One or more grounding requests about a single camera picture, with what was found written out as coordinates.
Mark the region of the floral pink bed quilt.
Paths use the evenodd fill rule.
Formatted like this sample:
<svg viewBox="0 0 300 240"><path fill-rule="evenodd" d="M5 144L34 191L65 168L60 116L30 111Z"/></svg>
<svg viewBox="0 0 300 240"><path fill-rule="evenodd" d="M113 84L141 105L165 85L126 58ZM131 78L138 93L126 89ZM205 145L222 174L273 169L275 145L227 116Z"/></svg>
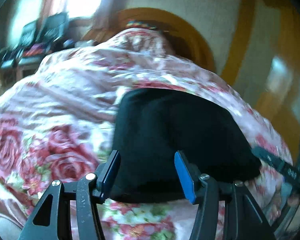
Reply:
<svg viewBox="0 0 300 240"><path fill-rule="evenodd" d="M0 236L17 239L51 181L78 180L111 152L123 95L138 88L187 92L227 109L251 145L287 162L290 151L270 122L218 75L154 45L126 45L128 31L95 47L47 56L36 74L0 97Z"/></svg>

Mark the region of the wooden wardrobe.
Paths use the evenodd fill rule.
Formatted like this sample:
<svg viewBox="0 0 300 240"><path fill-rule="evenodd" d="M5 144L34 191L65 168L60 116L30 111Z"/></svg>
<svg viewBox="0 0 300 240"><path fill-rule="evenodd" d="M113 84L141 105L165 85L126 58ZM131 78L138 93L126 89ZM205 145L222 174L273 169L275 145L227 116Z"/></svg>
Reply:
<svg viewBox="0 0 300 240"><path fill-rule="evenodd" d="M272 123L296 160L300 140L300 13L291 0L240 0L221 76Z"/></svg>

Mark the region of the black pants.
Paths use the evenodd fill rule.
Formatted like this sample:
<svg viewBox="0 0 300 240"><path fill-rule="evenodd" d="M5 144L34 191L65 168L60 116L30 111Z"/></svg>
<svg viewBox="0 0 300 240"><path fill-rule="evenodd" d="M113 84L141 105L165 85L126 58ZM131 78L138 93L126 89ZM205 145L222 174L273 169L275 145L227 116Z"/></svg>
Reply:
<svg viewBox="0 0 300 240"><path fill-rule="evenodd" d="M187 92L141 88L122 98L113 149L121 165L110 198L124 203L183 199L174 166L181 151L215 180L232 183L260 175L261 162L223 107Z"/></svg>

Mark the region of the colourful striped pillow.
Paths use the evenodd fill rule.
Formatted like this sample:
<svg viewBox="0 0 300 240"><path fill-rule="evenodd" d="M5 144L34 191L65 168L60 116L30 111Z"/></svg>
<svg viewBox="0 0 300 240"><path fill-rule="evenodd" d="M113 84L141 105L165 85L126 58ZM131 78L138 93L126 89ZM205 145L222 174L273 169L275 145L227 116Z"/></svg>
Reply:
<svg viewBox="0 0 300 240"><path fill-rule="evenodd" d="M160 28L158 28L156 25L143 22L140 20L135 20L135 19L129 20L125 25L125 29L131 29L131 28L148 29L148 30L153 30L153 31L158 31L160 33L163 33L163 31Z"/></svg>

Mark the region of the cluttered desk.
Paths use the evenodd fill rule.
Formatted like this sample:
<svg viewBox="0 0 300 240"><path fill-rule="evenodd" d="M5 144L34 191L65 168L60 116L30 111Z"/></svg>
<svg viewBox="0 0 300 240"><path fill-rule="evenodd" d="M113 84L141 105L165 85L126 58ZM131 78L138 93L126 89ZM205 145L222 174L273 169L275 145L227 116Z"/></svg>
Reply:
<svg viewBox="0 0 300 240"><path fill-rule="evenodd" d="M75 42L72 39L63 40L59 37L52 42L37 43L28 47L17 46L13 50L4 48L0 50L0 88L16 79L19 65L24 68L30 67L30 70L34 71L47 55L66 49L96 44L97 42L93 40Z"/></svg>

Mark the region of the wooden arched headboard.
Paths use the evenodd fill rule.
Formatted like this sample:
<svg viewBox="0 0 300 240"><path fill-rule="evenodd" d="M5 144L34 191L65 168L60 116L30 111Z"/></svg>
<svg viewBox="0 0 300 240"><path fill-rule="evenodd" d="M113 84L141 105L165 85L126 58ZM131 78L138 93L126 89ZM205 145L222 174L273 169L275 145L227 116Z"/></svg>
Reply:
<svg viewBox="0 0 300 240"><path fill-rule="evenodd" d="M202 35L186 20L166 10L130 8L118 11L110 16L108 27L90 28L81 39L104 42L125 30L130 20L157 27L178 56L187 58L211 72L216 72L211 49Z"/></svg>

